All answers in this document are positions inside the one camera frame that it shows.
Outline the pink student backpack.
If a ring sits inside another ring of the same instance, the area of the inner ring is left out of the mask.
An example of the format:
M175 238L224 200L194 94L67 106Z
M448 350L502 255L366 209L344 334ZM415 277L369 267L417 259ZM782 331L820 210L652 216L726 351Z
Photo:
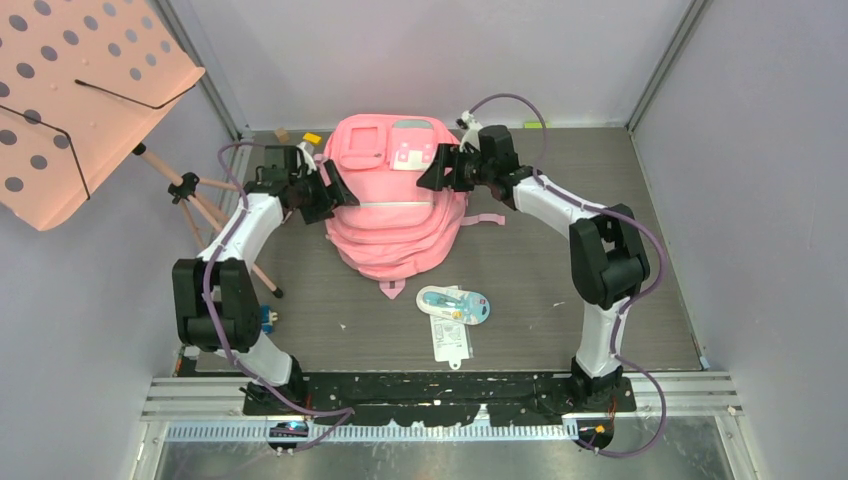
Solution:
M334 210L327 237L349 267L376 281L390 299L408 278L439 266L462 227L505 223L498 214L467 215L464 192L417 186L437 146L458 142L435 118L356 114L342 120L325 144L322 166L336 166L359 201Z

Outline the white ruler set package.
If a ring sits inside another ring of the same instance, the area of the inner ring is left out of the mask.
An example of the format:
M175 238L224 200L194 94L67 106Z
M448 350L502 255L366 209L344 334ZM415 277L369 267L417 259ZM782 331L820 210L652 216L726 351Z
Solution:
M434 358L459 370L464 360L472 358L468 325L429 316Z

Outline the packaged blue correction tape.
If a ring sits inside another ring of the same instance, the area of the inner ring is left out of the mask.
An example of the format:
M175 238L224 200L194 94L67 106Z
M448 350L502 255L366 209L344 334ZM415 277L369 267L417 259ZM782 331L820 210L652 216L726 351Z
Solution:
M468 326L482 324L492 312L485 296L458 286L426 286L417 293L416 305L429 316Z

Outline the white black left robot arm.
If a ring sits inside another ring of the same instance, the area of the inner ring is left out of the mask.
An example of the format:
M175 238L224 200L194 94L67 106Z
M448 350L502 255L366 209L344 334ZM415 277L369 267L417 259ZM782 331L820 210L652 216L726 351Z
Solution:
M293 414L307 398L302 370L263 330L252 270L289 214L298 212L314 224L359 201L334 162L315 154L311 141L269 149L281 154L281 162L260 167L254 180L235 185L239 200L233 215L196 257L174 264L172 283L182 344L219 354L253 382L269 385L270 403Z

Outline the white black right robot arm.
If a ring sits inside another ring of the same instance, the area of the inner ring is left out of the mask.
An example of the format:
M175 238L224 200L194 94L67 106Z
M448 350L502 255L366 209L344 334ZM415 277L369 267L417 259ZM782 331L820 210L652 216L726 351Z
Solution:
M535 217L567 241L572 283L584 302L581 341L567 387L574 403L596 410L623 376L620 335L650 264L631 210L587 201L560 188L540 170L523 165L503 125L458 123L457 145L437 147L417 186L468 192L485 186L511 209Z

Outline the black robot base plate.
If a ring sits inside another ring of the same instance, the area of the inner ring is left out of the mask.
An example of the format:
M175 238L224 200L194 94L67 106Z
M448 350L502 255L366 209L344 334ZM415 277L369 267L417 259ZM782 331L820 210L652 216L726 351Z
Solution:
M552 372L311 372L284 396L322 412L331 426L346 408L354 426L466 426L487 414L496 427L553 425L567 414L631 413L636 401L627 378L584 396L570 376Z

